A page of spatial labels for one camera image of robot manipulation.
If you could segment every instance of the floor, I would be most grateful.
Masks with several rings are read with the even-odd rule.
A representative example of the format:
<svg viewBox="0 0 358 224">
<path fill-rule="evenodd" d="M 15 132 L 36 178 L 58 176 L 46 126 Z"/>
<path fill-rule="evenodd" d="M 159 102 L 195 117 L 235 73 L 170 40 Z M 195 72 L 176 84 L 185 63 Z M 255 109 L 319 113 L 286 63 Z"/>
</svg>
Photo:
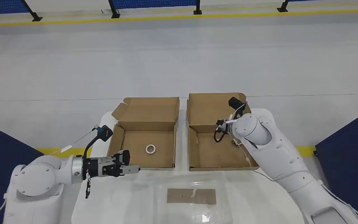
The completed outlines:
<svg viewBox="0 0 358 224">
<path fill-rule="evenodd" d="M 1 27 L 0 130 L 65 147 L 125 97 L 232 91 L 313 146 L 357 117 L 356 58 L 358 14 Z"/>
</svg>

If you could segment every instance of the white ring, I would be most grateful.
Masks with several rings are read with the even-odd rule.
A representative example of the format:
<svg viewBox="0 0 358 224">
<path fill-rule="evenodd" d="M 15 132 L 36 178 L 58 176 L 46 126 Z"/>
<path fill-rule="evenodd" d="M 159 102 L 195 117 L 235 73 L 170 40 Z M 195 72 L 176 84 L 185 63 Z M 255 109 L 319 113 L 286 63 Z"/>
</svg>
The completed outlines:
<svg viewBox="0 0 358 224">
<path fill-rule="evenodd" d="M 148 148 L 149 148 L 150 146 L 152 146 L 152 147 L 154 148 L 152 152 L 149 152 L 149 151 L 148 151 Z M 145 151 L 146 151 L 148 154 L 153 154 L 153 153 L 156 152 L 156 147 L 155 147 L 153 144 L 150 144 L 150 145 L 148 145 L 148 146 L 145 148 Z"/>
</svg>

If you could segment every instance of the black cable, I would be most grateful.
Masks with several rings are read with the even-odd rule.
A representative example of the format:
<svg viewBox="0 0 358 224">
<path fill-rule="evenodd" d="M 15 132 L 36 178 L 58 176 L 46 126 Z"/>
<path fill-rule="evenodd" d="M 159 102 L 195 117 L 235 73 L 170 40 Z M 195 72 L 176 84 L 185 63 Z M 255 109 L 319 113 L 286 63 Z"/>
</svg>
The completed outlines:
<svg viewBox="0 0 358 224">
<path fill-rule="evenodd" d="M 82 158 L 82 180 L 86 179 L 86 173 L 87 173 L 87 167 L 86 167 L 86 160 L 87 160 L 87 151 L 89 150 L 89 148 L 99 139 L 98 136 L 96 136 L 93 140 L 91 140 L 91 142 L 87 145 L 86 149 L 84 150 L 83 153 L 83 158 Z"/>
<path fill-rule="evenodd" d="M 218 130 L 215 130 L 215 133 L 214 133 L 214 140 L 215 142 L 221 142 L 224 138 L 224 135 L 225 133 L 223 133 L 223 135 L 219 138 L 219 140 L 216 138 L 216 134 L 217 134 Z"/>
</svg>

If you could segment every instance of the table surface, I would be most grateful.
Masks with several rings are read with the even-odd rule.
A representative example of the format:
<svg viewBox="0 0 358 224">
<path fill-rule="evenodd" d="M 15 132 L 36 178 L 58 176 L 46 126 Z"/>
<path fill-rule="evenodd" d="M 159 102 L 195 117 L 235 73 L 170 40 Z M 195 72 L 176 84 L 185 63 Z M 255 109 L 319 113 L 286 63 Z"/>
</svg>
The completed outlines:
<svg viewBox="0 0 358 224">
<path fill-rule="evenodd" d="M 103 115 L 101 124 L 113 128 L 112 112 Z M 107 155 L 110 139 L 97 141 L 91 157 Z M 233 223 L 302 224 L 302 215 L 288 193 L 277 183 L 252 171 L 190 172 L 187 165 L 187 128 L 185 111 L 180 111 L 177 131 L 176 167 L 173 171 L 142 170 L 119 178 L 91 179 L 91 195 L 84 198 L 86 181 L 81 185 L 72 214 L 72 224 L 154 223 L 153 194 L 146 183 L 157 178 L 182 175 L 222 177 Z"/>
</svg>

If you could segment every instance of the open cardboard box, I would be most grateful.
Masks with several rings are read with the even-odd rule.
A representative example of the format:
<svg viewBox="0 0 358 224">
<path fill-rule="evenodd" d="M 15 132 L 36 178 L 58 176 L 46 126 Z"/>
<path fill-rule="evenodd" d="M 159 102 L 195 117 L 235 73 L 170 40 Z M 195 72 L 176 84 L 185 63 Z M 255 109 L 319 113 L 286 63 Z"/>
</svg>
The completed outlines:
<svg viewBox="0 0 358 224">
<path fill-rule="evenodd" d="M 214 141 L 216 121 L 227 119 L 230 114 L 234 113 L 234 109 L 228 104 L 229 99 L 233 96 L 241 102 L 246 102 L 246 96 L 240 93 L 189 94 L 187 120 L 189 124 L 188 156 L 190 171 L 258 168 L 256 161 L 241 145 L 251 161 L 252 168 L 249 166 L 244 153 L 239 147 L 232 144 L 229 135 L 226 135 L 219 143 Z M 244 114 L 250 112 L 249 106 L 246 105 Z"/>
<path fill-rule="evenodd" d="M 129 150 L 131 165 L 147 170 L 173 169 L 178 114 L 179 97 L 125 98 L 112 113 L 118 123 L 107 156 Z M 154 154 L 145 151 L 150 144 L 156 147 Z"/>
</svg>

